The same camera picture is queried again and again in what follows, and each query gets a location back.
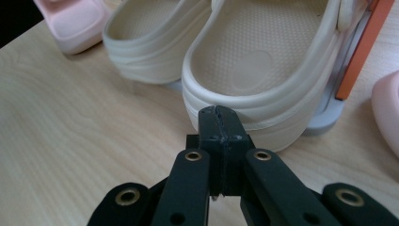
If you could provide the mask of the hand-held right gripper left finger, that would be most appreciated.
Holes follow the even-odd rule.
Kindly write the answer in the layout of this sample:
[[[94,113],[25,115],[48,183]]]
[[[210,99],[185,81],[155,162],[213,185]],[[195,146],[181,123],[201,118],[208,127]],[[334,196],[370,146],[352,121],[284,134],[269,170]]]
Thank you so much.
[[[210,195],[219,196],[222,193],[221,160],[223,136],[220,132],[221,122],[218,117],[217,107],[205,107],[199,112],[198,116],[198,133],[186,136],[186,147],[188,149],[200,149],[210,155]]]

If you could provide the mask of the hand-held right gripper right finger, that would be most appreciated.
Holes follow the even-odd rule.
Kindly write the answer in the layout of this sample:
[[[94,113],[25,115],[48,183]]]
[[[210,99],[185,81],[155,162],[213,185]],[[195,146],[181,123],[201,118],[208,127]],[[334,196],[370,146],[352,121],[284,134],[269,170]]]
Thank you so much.
[[[221,144],[220,193],[240,196],[245,178],[243,162],[253,143],[235,111],[218,106],[215,113]]]

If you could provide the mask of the pink slipper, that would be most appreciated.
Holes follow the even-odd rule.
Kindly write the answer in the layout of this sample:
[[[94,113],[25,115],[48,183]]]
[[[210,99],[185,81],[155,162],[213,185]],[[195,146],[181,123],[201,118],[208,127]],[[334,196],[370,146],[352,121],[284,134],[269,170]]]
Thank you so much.
[[[104,0],[33,0],[60,51],[81,53],[102,40],[111,15]]]
[[[380,78],[372,90],[376,124],[391,150],[399,157],[399,71]]]

